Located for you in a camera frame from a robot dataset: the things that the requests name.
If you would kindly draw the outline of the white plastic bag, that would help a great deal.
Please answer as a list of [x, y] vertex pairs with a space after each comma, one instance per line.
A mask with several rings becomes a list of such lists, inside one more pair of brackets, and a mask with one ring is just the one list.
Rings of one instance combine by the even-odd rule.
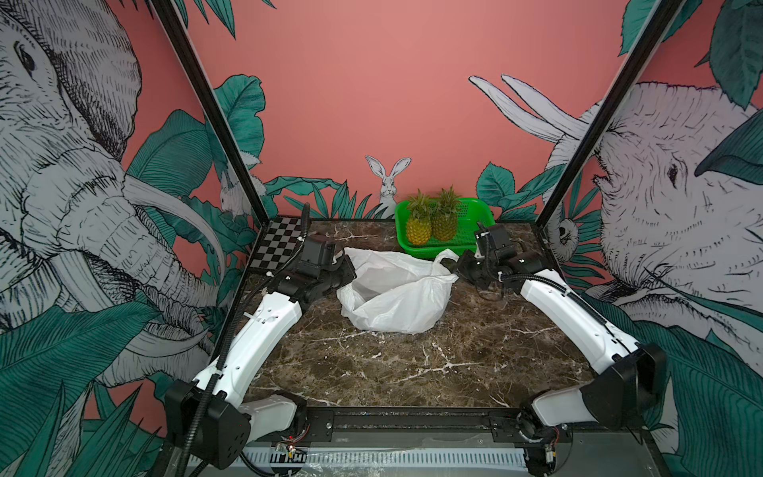
[[356, 278], [337, 291], [341, 314], [364, 331], [419, 334], [444, 314], [458, 275], [446, 266], [457, 254], [443, 250], [435, 260], [402, 252], [346, 248]]

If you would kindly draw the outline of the green pineapple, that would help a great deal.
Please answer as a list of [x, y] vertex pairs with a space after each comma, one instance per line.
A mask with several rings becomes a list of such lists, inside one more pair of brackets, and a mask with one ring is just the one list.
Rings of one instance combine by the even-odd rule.
[[457, 234], [459, 206], [460, 196], [453, 187], [440, 191], [431, 218], [432, 235], [437, 240], [448, 242]]

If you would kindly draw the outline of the yellow pineapple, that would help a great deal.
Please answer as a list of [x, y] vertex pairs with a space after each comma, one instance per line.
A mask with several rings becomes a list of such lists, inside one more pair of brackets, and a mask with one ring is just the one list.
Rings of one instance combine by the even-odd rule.
[[421, 191], [409, 198], [409, 218], [405, 234], [413, 246], [424, 246], [432, 235], [432, 204], [429, 196]]

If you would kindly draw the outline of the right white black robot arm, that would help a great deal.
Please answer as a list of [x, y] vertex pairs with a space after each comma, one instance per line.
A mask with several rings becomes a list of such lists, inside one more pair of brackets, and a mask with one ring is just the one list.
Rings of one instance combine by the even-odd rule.
[[598, 423], [611, 430], [637, 427], [655, 407], [667, 378], [667, 355], [615, 326], [573, 291], [537, 252], [518, 252], [500, 226], [477, 226], [478, 250], [460, 256], [457, 274], [476, 288], [497, 286], [534, 304], [576, 345], [595, 375], [587, 384], [535, 396], [520, 414], [526, 439], [547, 429]]

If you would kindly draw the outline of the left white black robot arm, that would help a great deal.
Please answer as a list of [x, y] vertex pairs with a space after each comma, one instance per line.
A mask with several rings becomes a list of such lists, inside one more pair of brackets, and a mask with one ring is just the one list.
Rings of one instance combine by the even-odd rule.
[[191, 457], [225, 469], [262, 437], [293, 448], [308, 435], [306, 401], [278, 392], [259, 401], [244, 397], [262, 365], [311, 304], [351, 283], [355, 268], [321, 235], [298, 240], [294, 261], [264, 286], [256, 312], [232, 328], [220, 354], [190, 382], [176, 381], [165, 394], [166, 443], [151, 473], [185, 476]]

